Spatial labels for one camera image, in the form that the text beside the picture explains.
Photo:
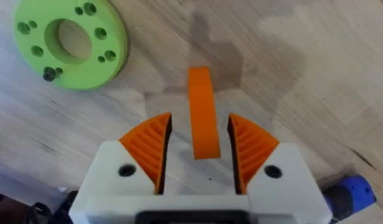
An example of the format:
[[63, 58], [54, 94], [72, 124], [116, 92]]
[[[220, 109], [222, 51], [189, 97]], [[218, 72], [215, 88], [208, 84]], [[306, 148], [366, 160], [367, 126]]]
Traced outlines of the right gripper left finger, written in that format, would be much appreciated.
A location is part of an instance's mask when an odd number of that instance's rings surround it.
[[172, 114], [135, 126], [118, 140], [103, 142], [78, 192], [78, 198], [162, 194]]

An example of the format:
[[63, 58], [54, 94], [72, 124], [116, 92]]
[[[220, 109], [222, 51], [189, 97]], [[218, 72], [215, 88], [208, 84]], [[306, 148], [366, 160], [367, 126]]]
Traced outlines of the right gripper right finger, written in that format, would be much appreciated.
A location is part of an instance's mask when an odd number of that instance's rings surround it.
[[237, 114], [229, 114], [227, 125], [229, 134], [235, 193], [242, 195], [247, 193], [247, 185], [259, 169], [273, 179], [279, 179], [283, 172], [278, 166], [264, 163], [281, 145], [280, 141], [268, 131]]

